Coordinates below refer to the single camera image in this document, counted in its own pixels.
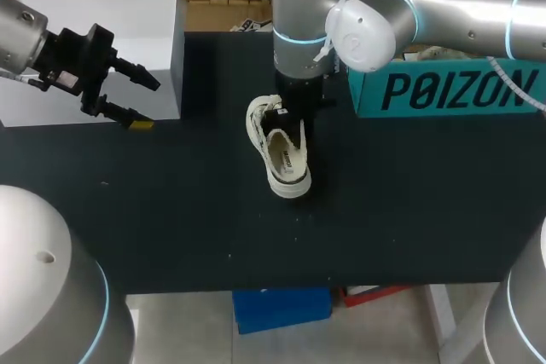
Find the shoe insole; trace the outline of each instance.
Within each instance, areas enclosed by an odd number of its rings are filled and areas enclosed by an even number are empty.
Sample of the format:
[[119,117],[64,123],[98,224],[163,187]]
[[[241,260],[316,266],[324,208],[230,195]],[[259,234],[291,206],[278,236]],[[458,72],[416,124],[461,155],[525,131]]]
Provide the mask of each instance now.
[[297,181],[305,174],[307,163],[301,151],[288,143],[283,134],[271,138],[269,151],[271,162],[284,182]]

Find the teal box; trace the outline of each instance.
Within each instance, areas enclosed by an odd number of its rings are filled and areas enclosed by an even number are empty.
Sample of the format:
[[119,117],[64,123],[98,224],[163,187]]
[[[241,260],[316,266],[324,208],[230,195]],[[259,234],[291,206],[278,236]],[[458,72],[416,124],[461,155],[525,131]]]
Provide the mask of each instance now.
[[[525,92],[546,100],[542,63],[501,59],[504,71]],[[377,72],[349,72],[358,117],[534,113],[493,71],[486,59],[392,61]]]

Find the blue container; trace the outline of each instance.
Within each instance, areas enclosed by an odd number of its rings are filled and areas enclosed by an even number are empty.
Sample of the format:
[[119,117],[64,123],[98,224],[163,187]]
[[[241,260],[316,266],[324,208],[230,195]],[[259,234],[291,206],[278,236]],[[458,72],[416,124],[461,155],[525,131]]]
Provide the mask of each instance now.
[[318,321],[332,314],[329,289],[233,292],[240,334]]
[[[499,60],[528,94],[546,100],[546,65]],[[377,72],[349,71],[349,85],[361,118],[534,113],[516,98],[486,59],[392,61]]]

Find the gray robot arm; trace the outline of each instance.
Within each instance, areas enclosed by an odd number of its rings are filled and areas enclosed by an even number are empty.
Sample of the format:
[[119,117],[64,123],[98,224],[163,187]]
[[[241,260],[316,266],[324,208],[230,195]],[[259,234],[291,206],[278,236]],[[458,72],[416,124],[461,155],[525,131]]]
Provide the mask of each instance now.
[[[47,30],[48,19],[16,0],[0,0],[0,77],[23,81],[46,91],[55,86],[81,96],[81,110],[104,115],[127,128],[145,128],[153,121],[130,108],[119,107],[100,95],[102,82],[112,67],[130,81],[157,90],[160,83],[141,65],[118,57],[112,47],[113,33],[93,25],[86,36],[68,29],[54,34]],[[21,74],[27,68],[39,80]]]
[[273,25],[277,92],[288,122],[310,122],[311,133],[324,106],[321,78],[334,70],[331,49],[359,72],[382,68],[411,43],[546,61],[546,0],[273,0]]

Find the sneaker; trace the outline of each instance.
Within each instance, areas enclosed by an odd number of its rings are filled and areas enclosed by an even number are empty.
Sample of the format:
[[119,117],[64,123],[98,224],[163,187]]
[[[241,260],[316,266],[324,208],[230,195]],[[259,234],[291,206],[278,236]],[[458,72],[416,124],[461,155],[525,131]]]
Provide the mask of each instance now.
[[274,129],[266,136],[261,125],[265,111],[281,109],[281,102],[278,95],[255,98],[247,109],[247,133],[262,155],[273,192],[282,198],[293,199],[307,193],[311,187],[304,122],[302,120],[299,125],[300,148],[296,148],[281,129]]

